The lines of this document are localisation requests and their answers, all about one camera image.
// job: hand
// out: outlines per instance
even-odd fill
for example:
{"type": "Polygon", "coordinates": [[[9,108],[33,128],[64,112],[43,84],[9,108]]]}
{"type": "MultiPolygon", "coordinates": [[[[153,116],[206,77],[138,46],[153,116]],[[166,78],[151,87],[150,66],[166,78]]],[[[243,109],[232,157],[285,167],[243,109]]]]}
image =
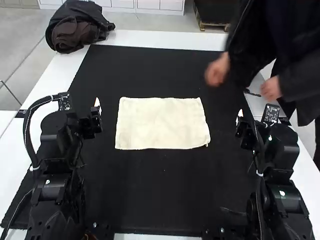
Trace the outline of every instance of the hand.
{"type": "Polygon", "coordinates": [[[209,86],[218,87],[224,83],[230,68],[228,52],[221,54],[219,59],[211,62],[204,73],[204,78],[209,86]]]}
{"type": "Polygon", "coordinates": [[[271,77],[261,85],[261,95],[269,102],[275,101],[282,96],[279,76],[271,77]]]}

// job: black rubber mat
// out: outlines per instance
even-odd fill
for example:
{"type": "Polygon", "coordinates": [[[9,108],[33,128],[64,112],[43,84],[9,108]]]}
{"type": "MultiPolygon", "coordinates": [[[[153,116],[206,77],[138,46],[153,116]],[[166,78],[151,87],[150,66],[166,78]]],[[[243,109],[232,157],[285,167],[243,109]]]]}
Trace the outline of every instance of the black rubber mat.
{"type": "MultiPolygon", "coordinates": [[[[206,86],[204,71],[219,52],[92,45],[71,86],[75,109],[86,115],[99,97],[103,133],[86,140],[82,156],[87,222],[108,223],[116,232],[192,235],[226,222],[224,206],[245,212],[254,189],[247,175],[251,158],[234,137],[242,91],[231,80],[206,86]],[[190,150],[117,150],[121,97],[200,97],[211,142],[190,150]]],[[[2,226],[24,192],[22,183],[2,226]]],[[[14,227],[26,228],[28,210],[14,227]]]]}

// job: gray floor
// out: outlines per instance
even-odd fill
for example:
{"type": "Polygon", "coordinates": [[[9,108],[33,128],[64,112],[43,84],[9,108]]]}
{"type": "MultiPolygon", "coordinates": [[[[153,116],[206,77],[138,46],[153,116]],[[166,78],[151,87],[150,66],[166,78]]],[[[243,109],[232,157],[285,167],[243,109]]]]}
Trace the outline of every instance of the gray floor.
{"type": "MultiPolygon", "coordinates": [[[[0,79],[23,103],[46,67],[56,54],[45,39],[45,30],[54,10],[18,9],[0,7],[0,79]]],[[[116,24],[117,29],[197,32],[199,27],[191,0],[186,2],[184,16],[142,13],[104,12],[105,18],[116,24]]],[[[221,28],[206,33],[223,33],[221,28]]],[[[270,70],[262,73],[268,78],[270,70]]],[[[20,104],[0,83],[0,110],[18,110],[20,104]]],[[[314,123],[297,127],[296,115],[291,119],[308,152],[315,151],[314,123]]]]}

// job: towel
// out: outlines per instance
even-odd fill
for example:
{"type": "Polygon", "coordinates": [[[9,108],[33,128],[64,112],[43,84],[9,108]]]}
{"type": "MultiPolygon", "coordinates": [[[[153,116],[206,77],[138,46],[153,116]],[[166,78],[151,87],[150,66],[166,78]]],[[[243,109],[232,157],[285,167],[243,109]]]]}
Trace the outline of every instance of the towel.
{"type": "Polygon", "coordinates": [[[119,101],[116,149],[193,149],[209,142],[209,127],[199,97],[122,97],[119,101]]]}

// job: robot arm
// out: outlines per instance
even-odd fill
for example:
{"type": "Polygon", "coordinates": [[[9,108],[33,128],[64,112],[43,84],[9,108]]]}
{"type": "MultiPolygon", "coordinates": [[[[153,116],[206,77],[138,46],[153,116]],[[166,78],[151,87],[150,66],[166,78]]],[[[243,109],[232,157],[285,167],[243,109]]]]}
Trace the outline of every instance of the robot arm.
{"type": "MultiPolygon", "coordinates": [[[[78,169],[84,166],[83,140],[93,139],[102,131],[100,113],[100,106],[94,106],[89,116],[78,118],[68,92],[44,97],[26,111],[23,137],[34,178],[26,240],[81,240],[84,237],[84,179],[78,169]],[[35,154],[29,133],[31,117],[40,106],[51,101],[58,102],[59,110],[43,119],[41,147],[35,154]]],[[[9,227],[10,224],[1,240],[6,238],[9,227]]]]}
{"type": "Polygon", "coordinates": [[[278,123],[279,110],[267,104],[261,122],[237,119],[235,135],[242,148],[252,151],[255,168],[251,172],[258,175],[257,191],[247,202],[246,238],[314,240],[309,212],[290,180],[300,151],[298,135],[278,123]]]}

